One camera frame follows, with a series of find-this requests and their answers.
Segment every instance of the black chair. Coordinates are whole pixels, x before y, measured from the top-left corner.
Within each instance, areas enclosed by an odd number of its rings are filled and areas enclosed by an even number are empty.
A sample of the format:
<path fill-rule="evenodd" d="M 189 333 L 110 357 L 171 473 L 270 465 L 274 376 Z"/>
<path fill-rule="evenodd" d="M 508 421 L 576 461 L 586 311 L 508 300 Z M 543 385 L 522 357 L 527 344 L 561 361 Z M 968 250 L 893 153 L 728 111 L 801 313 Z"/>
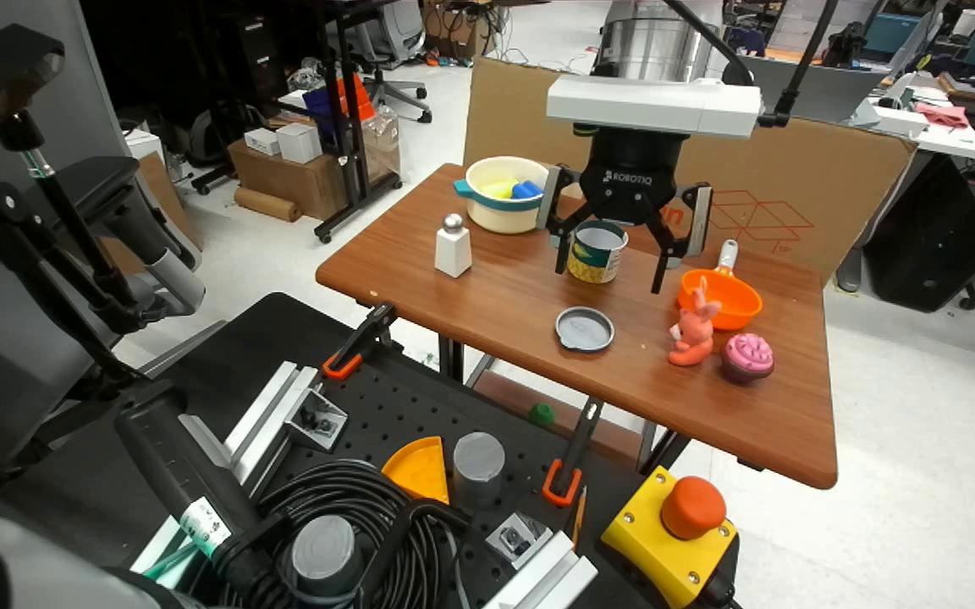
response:
<path fill-rule="evenodd" d="M 62 172 L 49 161 L 26 106 L 62 65 L 59 37 L 0 26 L 0 147 L 16 153 L 35 182 L 21 191 L 0 180 L 0 480 L 98 416 L 71 409 L 71 397 L 139 379 L 110 348 L 120 333 L 189 313 L 203 297 L 182 250 L 132 189 L 137 159 L 88 154 Z M 98 227 L 149 269 L 127 276 Z"/>
<path fill-rule="evenodd" d="M 936 311 L 957 292 L 975 309 L 975 164 L 936 154 L 864 248 L 883 300 Z"/>
<path fill-rule="evenodd" d="M 478 53 L 491 50 L 491 41 L 505 26 L 498 5 L 508 5 L 510 0 L 429 0 L 429 3 L 438 3 L 435 9 L 444 17 L 444 34 L 440 41 L 435 41 L 438 50 L 444 57 L 475 62 Z"/>
<path fill-rule="evenodd" d="M 419 108 L 416 120 L 429 120 L 427 83 L 425 80 L 391 80 L 387 70 L 414 62 L 425 53 L 425 12 L 419 0 L 369 0 L 369 3 L 349 3 L 349 9 L 360 9 L 349 22 L 349 48 L 365 65 L 369 76 L 365 87 L 377 106 L 402 101 Z"/>

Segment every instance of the orange handle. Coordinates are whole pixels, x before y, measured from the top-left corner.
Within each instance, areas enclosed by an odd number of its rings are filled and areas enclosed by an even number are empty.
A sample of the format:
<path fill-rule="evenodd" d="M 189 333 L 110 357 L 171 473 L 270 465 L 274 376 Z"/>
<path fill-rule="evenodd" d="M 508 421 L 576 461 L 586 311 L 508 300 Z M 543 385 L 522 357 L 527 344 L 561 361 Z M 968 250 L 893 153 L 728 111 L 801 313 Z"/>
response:
<path fill-rule="evenodd" d="M 337 381 L 349 379 L 364 365 L 364 352 L 356 352 L 343 370 L 331 370 L 331 357 L 337 354 L 326 357 L 323 376 Z"/>
<path fill-rule="evenodd" d="M 561 461 L 557 456 L 557 461 L 548 462 L 543 494 L 544 494 L 544 500 L 557 503 L 557 507 L 571 507 L 576 498 L 580 498 L 580 488 L 584 488 L 584 476 L 586 476 L 586 473 L 584 473 L 584 465 L 576 465 L 571 476 L 568 476 L 568 485 L 566 485 L 566 489 L 557 494 L 557 476 L 560 476 L 560 471 L 561 471 Z"/>

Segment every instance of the wooden table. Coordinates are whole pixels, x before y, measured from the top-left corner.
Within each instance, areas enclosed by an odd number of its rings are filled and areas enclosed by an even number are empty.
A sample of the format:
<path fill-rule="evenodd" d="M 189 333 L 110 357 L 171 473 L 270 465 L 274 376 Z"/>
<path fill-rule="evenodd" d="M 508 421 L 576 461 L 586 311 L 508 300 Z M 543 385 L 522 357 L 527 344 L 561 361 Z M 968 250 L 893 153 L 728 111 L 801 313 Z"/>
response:
<path fill-rule="evenodd" d="M 658 257 L 640 248 L 625 250 L 608 288 L 588 288 L 557 274 L 557 240 L 544 229 L 501 238 L 470 227 L 470 274 L 451 282 L 435 269 L 435 233 L 448 212 L 464 211 L 451 189 L 458 176 L 458 164 L 427 176 L 331 252 L 317 282 L 364 305 L 391 300 L 425 328 L 728 450 L 752 465 L 813 488 L 835 485 L 825 313 L 817 274 L 742 252 L 738 274 L 765 297 L 752 328 L 777 344 L 779 365 L 761 381 L 736 385 L 720 379 L 716 357 L 702 370 L 666 361 L 682 269 L 664 276 L 664 295 L 649 295 Z M 568 305 L 593 305 L 615 322 L 608 352 L 560 348 L 553 328 Z"/>

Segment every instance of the cardboard box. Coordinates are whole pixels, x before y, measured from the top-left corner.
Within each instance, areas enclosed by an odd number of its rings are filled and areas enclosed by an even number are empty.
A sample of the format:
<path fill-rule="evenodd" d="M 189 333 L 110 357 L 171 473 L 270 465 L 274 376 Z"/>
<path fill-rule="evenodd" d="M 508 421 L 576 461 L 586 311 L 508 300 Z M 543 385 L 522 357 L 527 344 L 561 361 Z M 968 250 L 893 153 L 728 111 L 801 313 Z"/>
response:
<path fill-rule="evenodd" d="M 364 120 L 364 159 L 365 182 L 379 182 L 391 172 L 401 176 L 401 119 L 393 111 Z"/>
<path fill-rule="evenodd" d="M 149 153 L 146 159 L 139 159 L 139 182 L 141 182 L 149 203 L 156 203 L 160 212 L 166 216 L 171 233 L 180 242 L 185 242 L 192 252 L 200 252 L 203 240 L 200 240 L 192 218 L 185 216 L 180 189 L 171 180 L 171 169 L 163 164 L 160 153 Z M 120 269 L 137 274 L 146 268 L 123 240 L 101 233 L 101 242 L 105 242 L 105 250 Z"/>
<path fill-rule="evenodd" d="M 544 115 L 557 70 L 478 62 L 464 161 L 485 154 L 527 154 L 586 169 L 588 140 Z M 830 276 L 868 218 L 896 185 L 913 154 L 911 142 L 840 124 L 791 120 L 756 127 L 752 140 L 692 136 L 677 182 L 711 182 L 716 216 L 703 260 L 725 238 L 742 252 L 761 252 Z"/>
<path fill-rule="evenodd" d="M 262 154 L 243 142 L 228 145 L 239 185 L 294 203 L 294 216 L 326 218 L 344 203 L 343 172 L 331 154 L 289 161 Z"/>
<path fill-rule="evenodd" d="M 294 224 L 294 218 L 297 218 L 297 211 L 294 211 L 293 200 L 249 189 L 243 182 L 238 185 L 238 203 L 249 207 L 249 211 L 259 211 L 259 212 L 263 212 L 263 216 L 278 216 L 278 218 L 285 218 L 285 224 Z"/>

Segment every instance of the chair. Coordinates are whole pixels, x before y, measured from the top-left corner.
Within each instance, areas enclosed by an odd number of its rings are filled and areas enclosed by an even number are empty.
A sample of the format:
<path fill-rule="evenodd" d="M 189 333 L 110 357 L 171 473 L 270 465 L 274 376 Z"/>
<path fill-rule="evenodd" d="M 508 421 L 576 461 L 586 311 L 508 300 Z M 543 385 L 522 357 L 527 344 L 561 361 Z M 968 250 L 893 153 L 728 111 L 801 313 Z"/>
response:
<path fill-rule="evenodd" d="M 425 80 L 387 80 L 382 75 L 395 65 L 408 65 L 414 57 L 419 57 L 427 41 L 425 31 L 425 12 L 419 12 L 419 0 L 391 0 L 379 9 L 372 9 L 365 19 L 360 19 L 353 26 L 353 50 L 365 62 L 369 68 L 369 96 L 372 101 L 402 101 L 419 108 L 416 120 L 429 120 L 429 106 Z"/>
<path fill-rule="evenodd" d="M 429 3 L 427 48 L 435 48 L 451 62 L 478 62 L 493 48 L 505 26 L 501 5 L 515 5 L 522 0 L 427 0 L 427 3 Z"/>
<path fill-rule="evenodd" d="M 9 22 L 23 12 L 32 9 L 21 0 L 0 3 L 0 480 L 94 416 L 65 409 L 75 407 L 77 388 L 137 379 L 110 352 L 120 333 L 163 313 L 189 313 L 203 297 L 180 248 L 132 185 L 137 161 L 127 154 L 113 108 L 101 106 L 105 91 L 85 31 L 77 31 L 77 5 L 71 0 L 49 3 L 37 9 L 37 31 Z M 49 97 L 67 97 L 65 108 L 43 106 L 41 87 L 52 76 Z M 52 142 L 75 142 L 62 172 L 43 159 L 35 120 L 52 124 Z M 35 180 L 9 185 L 9 169 L 21 164 Z M 127 276 L 101 257 L 98 227 L 128 242 L 149 269 Z"/>
<path fill-rule="evenodd" d="M 975 164 L 936 154 L 864 248 L 883 300 L 937 311 L 957 292 L 975 309 Z"/>

